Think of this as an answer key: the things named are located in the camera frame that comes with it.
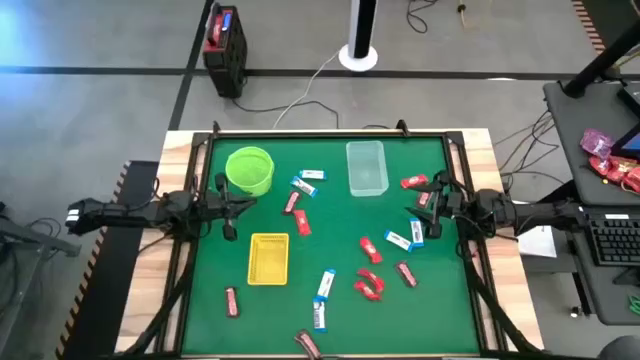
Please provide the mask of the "grey desk top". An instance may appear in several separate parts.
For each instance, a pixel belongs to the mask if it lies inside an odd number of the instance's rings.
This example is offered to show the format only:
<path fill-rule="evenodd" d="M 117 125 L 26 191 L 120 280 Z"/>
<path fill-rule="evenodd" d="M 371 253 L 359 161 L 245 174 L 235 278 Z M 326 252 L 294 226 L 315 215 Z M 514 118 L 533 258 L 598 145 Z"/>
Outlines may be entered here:
<path fill-rule="evenodd" d="M 640 118 L 618 97 L 621 88 L 619 83 L 596 83 L 587 87 L 581 97 L 572 98 L 564 94 L 558 83 L 543 86 L 573 183 L 585 205 L 640 207 L 640 195 L 602 183 L 589 167 L 589 154 L 580 146 L 588 128 L 599 130 L 617 141 L 640 124 Z"/>

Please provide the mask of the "black laptop blue screen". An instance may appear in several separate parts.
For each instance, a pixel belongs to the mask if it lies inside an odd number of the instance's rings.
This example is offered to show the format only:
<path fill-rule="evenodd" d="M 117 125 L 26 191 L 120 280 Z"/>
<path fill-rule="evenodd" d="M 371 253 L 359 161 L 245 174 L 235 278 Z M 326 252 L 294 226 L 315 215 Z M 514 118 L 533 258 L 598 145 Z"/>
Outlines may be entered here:
<path fill-rule="evenodd" d="M 611 154 L 640 161 L 640 123 L 614 143 Z"/>

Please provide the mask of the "yellow plastic basket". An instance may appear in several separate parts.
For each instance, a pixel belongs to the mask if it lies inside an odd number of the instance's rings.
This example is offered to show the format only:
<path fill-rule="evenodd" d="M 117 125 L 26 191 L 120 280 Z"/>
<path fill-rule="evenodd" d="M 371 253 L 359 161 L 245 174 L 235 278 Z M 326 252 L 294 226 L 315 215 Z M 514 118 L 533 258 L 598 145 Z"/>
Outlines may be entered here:
<path fill-rule="evenodd" d="M 247 283 L 284 286 L 288 281 L 289 235 L 254 233 L 251 236 Z"/>

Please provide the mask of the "black desk foot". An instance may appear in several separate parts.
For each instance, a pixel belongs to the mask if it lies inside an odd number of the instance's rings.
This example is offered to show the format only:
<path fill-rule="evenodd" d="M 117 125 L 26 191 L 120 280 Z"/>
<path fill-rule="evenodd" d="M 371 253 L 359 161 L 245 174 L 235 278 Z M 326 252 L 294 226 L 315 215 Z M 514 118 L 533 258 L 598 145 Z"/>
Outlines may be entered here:
<path fill-rule="evenodd" d="M 570 180 L 539 200 L 539 203 L 560 207 L 566 204 L 582 205 L 582 199 L 573 180 Z"/>

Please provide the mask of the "green table mat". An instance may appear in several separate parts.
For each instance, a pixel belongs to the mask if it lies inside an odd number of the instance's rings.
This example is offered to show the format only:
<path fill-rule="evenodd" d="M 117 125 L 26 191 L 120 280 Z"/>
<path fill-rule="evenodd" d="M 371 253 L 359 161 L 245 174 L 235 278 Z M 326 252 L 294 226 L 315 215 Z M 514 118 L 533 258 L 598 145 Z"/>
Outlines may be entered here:
<path fill-rule="evenodd" d="M 478 350 L 465 271 L 457 256 L 458 234 L 450 220 L 440 238 L 407 252 L 385 240 L 387 230 L 410 236 L 416 193 L 401 187 L 413 175 L 446 168 L 438 138 L 387 138 L 383 142 L 389 187 L 374 197 L 350 193 L 346 140 L 259 139 L 273 159 L 270 191 L 237 220 L 238 237 L 227 241 L 219 222 L 205 228 L 195 261 L 184 332 L 187 355 L 289 355 L 300 352 L 294 336 L 313 327 L 313 299 L 323 272 L 336 271 L 325 307 L 326 333 L 314 335 L 325 354 L 440 354 Z M 291 185 L 300 170 L 323 170 L 326 180 L 302 179 L 317 189 L 310 197 Z M 282 213 L 292 191 L 301 194 L 295 210 L 306 212 L 311 234 L 300 236 L 295 217 Z M 290 237 L 288 281 L 284 286 L 247 283 L 254 233 Z M 368 237 L 383 257 L 372 264 L 359 240 Z M 395 265 L 405 261 L 418 280 L 405 285 Z M 353 287 L 361 268 L 385 282 L 380 301 Z M 239 316 L 227 316 L 225 288 L 237 291 Z"/>

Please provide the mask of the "green plastic bucket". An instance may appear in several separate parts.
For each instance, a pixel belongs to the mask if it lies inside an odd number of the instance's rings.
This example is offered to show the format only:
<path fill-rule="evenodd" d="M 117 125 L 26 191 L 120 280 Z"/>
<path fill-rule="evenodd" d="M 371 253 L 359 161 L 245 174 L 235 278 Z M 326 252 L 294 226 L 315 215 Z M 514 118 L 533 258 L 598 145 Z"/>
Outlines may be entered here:
<path fill-rule="evenodd" d="M 236 150 L 227 158 L 225 164 L 228 180 L 255 197 L 270 190 L 274 171 L 275 165 L 271 156 L 255 146 Z"/>

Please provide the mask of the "clear plastic bin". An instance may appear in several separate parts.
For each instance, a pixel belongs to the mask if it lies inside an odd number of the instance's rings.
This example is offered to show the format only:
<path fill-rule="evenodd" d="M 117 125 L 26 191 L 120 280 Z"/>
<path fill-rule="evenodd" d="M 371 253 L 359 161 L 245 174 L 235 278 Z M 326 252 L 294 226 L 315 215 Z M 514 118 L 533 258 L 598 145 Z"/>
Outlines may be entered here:
<path fill-rule="evenodd" d="M 352 196 L 372 197 L 386 192 L 389 180 L 381 141 L 348 142 L 346 156 Z"/>

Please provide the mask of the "black flat device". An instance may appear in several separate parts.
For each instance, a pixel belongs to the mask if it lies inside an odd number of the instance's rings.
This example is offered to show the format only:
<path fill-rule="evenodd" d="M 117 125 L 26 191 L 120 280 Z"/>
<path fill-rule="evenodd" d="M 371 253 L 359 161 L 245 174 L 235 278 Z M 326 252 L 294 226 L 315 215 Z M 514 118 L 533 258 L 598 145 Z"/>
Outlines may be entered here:
<path fill-rule="evenodd" d="M 624 85 L 617 96 L 640 119 L 640 83 Z"/>

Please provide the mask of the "purple candy bag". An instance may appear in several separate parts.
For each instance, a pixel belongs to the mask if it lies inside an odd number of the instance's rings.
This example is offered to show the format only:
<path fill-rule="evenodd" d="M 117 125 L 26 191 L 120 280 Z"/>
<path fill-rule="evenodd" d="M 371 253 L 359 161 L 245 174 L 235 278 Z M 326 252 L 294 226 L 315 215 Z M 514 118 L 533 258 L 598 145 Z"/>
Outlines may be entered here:
<path fill-rule="evenodd" d="M 580 147 L 584 151 L 603 160 L 610 156 L 614 144 L 611 137 L 593 128 L 587 128 L 580 141 Z"/>

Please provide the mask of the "red candy bag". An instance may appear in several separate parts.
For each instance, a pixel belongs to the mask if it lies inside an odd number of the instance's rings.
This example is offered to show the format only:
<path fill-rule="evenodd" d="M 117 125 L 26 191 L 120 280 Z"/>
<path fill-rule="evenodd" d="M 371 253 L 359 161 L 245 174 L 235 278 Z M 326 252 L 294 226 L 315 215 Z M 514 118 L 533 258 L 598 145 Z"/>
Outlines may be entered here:
<path fill-rule="evenodd" d="M 640 195 L 640 166 L 632 168 L 624 175 L 621 187 L 624 191 Z"/>
<path fill-rule="evenodd" d="M 619 184 L 627 173 L 625 165 L 613 156 L 604 159 L 592 155 L 589 157 L 589 165 L 607 183 Z"/>

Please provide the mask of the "black keyboard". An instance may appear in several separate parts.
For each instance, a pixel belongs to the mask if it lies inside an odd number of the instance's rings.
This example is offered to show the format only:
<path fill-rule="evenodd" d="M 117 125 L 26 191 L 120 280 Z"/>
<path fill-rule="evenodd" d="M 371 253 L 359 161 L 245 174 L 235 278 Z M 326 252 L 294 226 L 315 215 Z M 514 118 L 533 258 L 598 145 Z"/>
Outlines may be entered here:
<path fill-rule="evenodd" d="M 639 214 L 593 214 L 586 237 L 597 265 L 640 267 Z"/>

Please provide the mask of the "black metal table frame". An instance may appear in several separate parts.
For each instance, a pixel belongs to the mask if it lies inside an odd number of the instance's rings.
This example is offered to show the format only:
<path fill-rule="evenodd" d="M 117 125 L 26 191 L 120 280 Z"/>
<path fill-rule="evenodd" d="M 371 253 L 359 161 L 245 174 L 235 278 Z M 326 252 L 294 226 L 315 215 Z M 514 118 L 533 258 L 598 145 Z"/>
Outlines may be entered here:
<path fill-rule="evenodd" d="M 501 179 L 497 170 L 494 149 L 489 134 L 484 129 L 423 130 L 408 132 L 398 130 L 270 130 L 244 131 L 223 130 L 220 132 L 172 131 L 164 142 L 163 153 L 156 174 L 164 192 L 182 190 L 193 181 L 202 187 L 212 187 L 214 177 L 224 170 L 228 156 L 234 151 L 256 146 L 259 139 L 338 139 L 346 144 L 352 141 L 381 141 L 387 138 L 438 138 L 443 144 L 447 172 L 453 174 L 472 191 L 500 189 Z M 457 256 L 465 271 L 471 310 L 476 325 L 479 348 L 474 353 L 440 354 L 325 354 L 324 358 L 417 358 L 420 356 L 480 355 L 488 350 L 507 350 L 511 342 L 496 317 L 473 289 L 475 278 L 482 278 L 495 293 L 504 312 L 517 329 L 533 345 L 541 344 L 537 319 L 519 248 L 512 238 L 511 230 L 504 230 L 496 238 L 481 240 L 452 221 L 457 228 Z M 193 240 L 166 241 L 157 230 L 145 230 L 139 245 L 129 290 L 125 314 L 120 326 L 116 350 L 130 354 L 139 349 L 141 335 L 162 303 L 168 298 L 171 288 L 176 288 L 177 303 L 169 315 L 168 323 L 161 335 L 149 347 L 152 354 L 171 355 L 185 359 L 223 358 L 303 358 L 305 352 L 289 355 L 187 355 L 183 352 L 184 332 L 188 317 L 191 290 L 194 280 L 195 261 L 200 241 L 206 226 L 199 228 Z"/>

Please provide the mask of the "black mat hazard striped edge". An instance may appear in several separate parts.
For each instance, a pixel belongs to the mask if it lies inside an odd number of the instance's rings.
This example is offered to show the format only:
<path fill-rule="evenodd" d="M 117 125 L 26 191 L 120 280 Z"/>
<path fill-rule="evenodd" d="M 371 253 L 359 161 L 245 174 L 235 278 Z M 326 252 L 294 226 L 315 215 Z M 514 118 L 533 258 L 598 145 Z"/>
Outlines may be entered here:
<path fill-rule="evenodd" d="M 142 235 L 141 228 L 98 231 L 55 360 L 97 360 L 116 352 Z"/>
<path fill-rule="evenodd" d="M 629 29 L 640 13 L 634 0 L 570 0 L 575 14 L 582 24 L 597 54 Z"/>

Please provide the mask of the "white paper sheet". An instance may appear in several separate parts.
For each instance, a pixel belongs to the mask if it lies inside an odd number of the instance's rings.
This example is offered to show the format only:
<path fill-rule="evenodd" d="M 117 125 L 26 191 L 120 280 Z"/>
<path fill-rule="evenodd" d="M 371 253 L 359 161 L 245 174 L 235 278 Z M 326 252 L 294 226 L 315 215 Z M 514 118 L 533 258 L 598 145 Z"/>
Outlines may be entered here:
<path fill-rule="evenodd" d="M 556 258 L 551 226 L 537 226 L 517 236 L 521 255 Z"/>

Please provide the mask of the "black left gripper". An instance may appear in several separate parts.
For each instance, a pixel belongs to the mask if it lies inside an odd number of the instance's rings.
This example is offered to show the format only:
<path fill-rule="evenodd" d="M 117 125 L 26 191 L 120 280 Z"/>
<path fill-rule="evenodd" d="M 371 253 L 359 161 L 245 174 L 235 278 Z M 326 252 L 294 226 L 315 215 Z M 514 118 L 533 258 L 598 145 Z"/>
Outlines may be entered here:
<path fill-rule="evenodd" d="M 228 179 L 224 173 L 218 173 L 214 177 L 215 191 L 206 190 L 201 196 L 201 224 L 211 231 L 213 220 L 222 219 L 222 233 L 227 241 L 237 239 L 237 230 L 233 226 L 232 219 L 238 218 L 247 208 L 255 205 L 254 197 L 233 196 L 229 200 Z"/>

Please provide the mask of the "black slanted pole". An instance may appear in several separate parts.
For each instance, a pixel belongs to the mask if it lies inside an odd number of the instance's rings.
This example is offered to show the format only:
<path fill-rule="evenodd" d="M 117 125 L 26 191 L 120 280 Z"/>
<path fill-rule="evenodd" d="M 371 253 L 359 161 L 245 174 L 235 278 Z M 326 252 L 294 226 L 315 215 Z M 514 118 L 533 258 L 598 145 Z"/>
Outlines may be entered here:
<path fill-rule="evenodd" d="M 562 85 L 564 94 L 571 98 L 581 97 L 587 86 L 603 75 L 638 43 L 640 43 L 640 20 L 637 20 L 571 81 Z"/>

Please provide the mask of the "grey metal stand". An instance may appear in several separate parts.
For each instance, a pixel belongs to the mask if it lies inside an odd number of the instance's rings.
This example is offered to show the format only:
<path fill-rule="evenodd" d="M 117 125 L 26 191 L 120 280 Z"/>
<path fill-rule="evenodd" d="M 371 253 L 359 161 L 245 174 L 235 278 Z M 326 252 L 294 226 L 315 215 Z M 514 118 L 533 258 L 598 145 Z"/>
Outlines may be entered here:
<path fill-rule="evenodd" d="M 58 307 L 54 261 L 74 258 L 81 246 L 61 237 L 52 217 L 20 224 L 0 201 L 0 352 L 33 325 L 49 321 Z"/>

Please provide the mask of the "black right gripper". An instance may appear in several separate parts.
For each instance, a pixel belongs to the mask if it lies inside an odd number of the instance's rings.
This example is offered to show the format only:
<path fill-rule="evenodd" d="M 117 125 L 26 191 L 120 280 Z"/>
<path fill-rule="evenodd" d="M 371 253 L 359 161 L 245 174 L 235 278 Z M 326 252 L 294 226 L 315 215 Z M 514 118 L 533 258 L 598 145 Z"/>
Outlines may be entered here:
<path fill-rule="evenodd" d="M 442 216 L 452 218 L 454 215 L 460 214 L 467 197 L 472 192 L 446 170 L 437 172 L 429 186 L 431 189 L 431 211 L 412 207 L 405 207 L 405 209 L 416 215 L 416 218 L 422 223 L 428 225 L 427 237 L 429 239 L 437 239 L 442 234 L 440 218 Z"/>

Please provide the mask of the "dark grey keyboard shelf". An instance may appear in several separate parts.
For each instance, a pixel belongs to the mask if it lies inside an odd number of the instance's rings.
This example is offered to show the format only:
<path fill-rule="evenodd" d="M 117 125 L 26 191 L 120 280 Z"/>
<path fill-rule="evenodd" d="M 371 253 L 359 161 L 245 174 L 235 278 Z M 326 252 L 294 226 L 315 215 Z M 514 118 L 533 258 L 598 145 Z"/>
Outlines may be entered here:
<path fill-rule="evenodd" d="M 565 233 L 588 311 L 605 325 L 640 326 L 640 267 L 599 266 L 586 231 L 593 214 L 639 214 L 640 207 L 586 207 L 587 226 Z"/>

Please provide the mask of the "black red tool case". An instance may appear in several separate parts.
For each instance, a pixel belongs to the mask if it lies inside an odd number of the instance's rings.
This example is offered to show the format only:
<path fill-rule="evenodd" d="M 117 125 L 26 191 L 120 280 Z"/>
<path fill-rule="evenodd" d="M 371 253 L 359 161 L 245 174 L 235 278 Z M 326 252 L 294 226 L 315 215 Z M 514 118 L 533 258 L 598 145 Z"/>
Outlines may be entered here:
<path fill-rule="evenodd" d="M 205 30 L 202 59 L 220 97 L 237 99 L 242 95 L 247 54 L 238 9 L 214 3 Z"/>

